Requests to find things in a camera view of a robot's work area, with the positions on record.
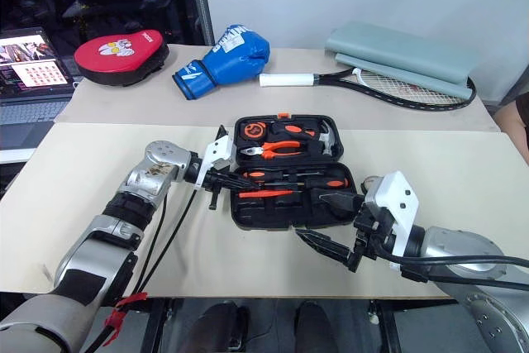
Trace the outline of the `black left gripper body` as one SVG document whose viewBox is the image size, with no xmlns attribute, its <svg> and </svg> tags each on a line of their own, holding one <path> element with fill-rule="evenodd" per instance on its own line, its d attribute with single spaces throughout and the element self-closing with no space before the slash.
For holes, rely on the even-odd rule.
<svg viewBox="0 0 529 353">
<path fill-rule="evenodd" d="M 202 187 L 211 193 L 211 201 L 208 206 L 210 210 L 217 209 L 218 195 L 222 188 L 229 182 L 229 172 L 210 169 L 204 176 Z"/>
</svg>

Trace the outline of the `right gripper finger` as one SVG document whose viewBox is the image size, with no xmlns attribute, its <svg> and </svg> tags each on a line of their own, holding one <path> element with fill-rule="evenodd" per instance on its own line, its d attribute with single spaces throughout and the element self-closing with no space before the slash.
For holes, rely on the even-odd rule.
<svg viewBox="0 0 529 353">
<path fill-rule="evenodd" d="M 333 241 L 329 236 L 310 229 L 296 229 L 307 245 L 321 255 L 342 263 L 348 270 L 355 270 L 355 257 L 349 247 Z"/>
<path fill-rule="evenodd" d="M 357 193 L 324 193 L 318 196 L 324 210 L 321 221 L 349 221 L 361 209 L 365 196 Z"/>
</svg>

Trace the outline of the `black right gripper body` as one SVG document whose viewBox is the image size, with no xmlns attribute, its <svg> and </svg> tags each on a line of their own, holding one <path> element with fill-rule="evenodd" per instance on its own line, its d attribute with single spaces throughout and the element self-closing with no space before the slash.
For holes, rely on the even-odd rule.
<svg viewBox="0 0 529 353">
<path fill-rule="evenodd" d="M 387 208 L 381 208 L 374 214 L 367 204 L 363 204 L 357 213 L 353 226 L 356 229 L 355 243 L 349 258 L 349 270 L 356 272 L 361 260 L 366 257 L 376 260 L 378 248 L 391 251 L 395 243 L 392 236 L 395 219 Z"/>
</svg>

